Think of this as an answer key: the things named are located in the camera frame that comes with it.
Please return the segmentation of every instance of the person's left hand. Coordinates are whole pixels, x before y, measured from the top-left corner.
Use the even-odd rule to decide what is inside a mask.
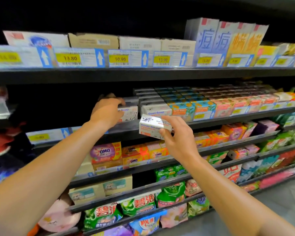
[[[106,126],[107,130],[115,126],[124,115],[123,111],[118,111],[118,105],[125,105],[122,98],[104,98],[96,103],[90,122],[96,122]]]

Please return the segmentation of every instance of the person's right arm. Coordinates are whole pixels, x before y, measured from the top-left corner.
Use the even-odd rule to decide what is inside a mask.
[[[295,227],[221,175],[198,153],[192,129],[181,117],[163,116],[173,127],[162,129],[169,153],[203,190],[229,231],[236,236],[295,236]]]

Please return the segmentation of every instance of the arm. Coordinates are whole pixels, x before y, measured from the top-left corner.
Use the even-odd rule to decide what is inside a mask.
[[[160,133],[169,153],[193,176],[229,231],[236,236],[293,235],[295,227],[216,171],[198,153],[192,129],[180,118],[163,116],[174,128]]]
[[[102,99],[90,121],[0,183],[0,235],[26,235],[69,185],[87,153],[124,114]]]

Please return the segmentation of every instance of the tile floor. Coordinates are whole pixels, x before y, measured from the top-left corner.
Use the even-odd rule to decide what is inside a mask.
[[[295,226],[295,180],[283,183],[255,196],[271,210]],[[231,236],[215,211],[208,212],[153,236]]]

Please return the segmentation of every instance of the person's left arm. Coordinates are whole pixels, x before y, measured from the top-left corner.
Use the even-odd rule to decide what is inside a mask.
[[[24,236],[69,185],[98,139],[122,117],[122,99],[99,101],[90,121],[0,183],[0,236]]]

